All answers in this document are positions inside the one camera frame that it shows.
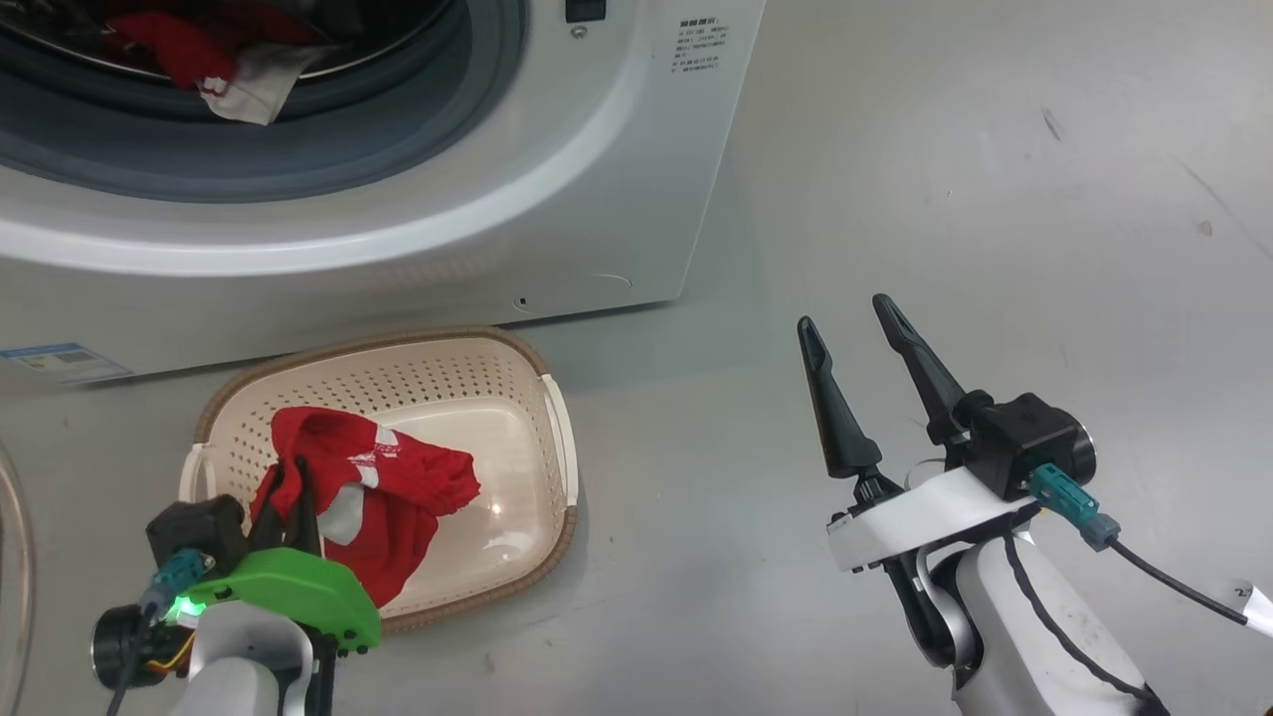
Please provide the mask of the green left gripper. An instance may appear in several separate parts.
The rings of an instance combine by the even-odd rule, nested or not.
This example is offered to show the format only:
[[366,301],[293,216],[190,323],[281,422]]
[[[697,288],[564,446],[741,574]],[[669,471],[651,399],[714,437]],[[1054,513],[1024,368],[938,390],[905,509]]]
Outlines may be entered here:
[[377,648],[383,634],[378,608],[350,568],[322,558],[313,480],[303,454],[294,466],[286,468],[281,459],[264,476],[250,530],[255,553],[229,576],[204,578],[182,598],[207,609],[241,600],[334,637],[339,648],[358,654]]

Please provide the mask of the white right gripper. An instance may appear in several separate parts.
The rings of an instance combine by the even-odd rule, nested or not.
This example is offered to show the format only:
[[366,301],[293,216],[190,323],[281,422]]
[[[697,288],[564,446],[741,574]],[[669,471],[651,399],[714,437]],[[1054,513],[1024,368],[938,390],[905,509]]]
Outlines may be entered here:
[[[877,293],[872,304],[889,345],[903,358],[918,391],[928,417],[925,431],[932,443],[967,445],[969,420],[973,420],[974,412],[990,406],[990,394],[965,390],[911,326],[895,299]],[[827,476],[854,479],[855,499],[885,499],[855,517],[845,516],[827,525],[827,545],[838,569],[867,568],[955,538],[1035,503],[1031,494],[1018,499],[1001,498],[967,468],[952,468],[929,476],[903,493],[900,485],[878,471],[882,460],[878,445],[863,433],[850,412],[833,377],[830,352],[807,313],[797,322],[797,339]]]

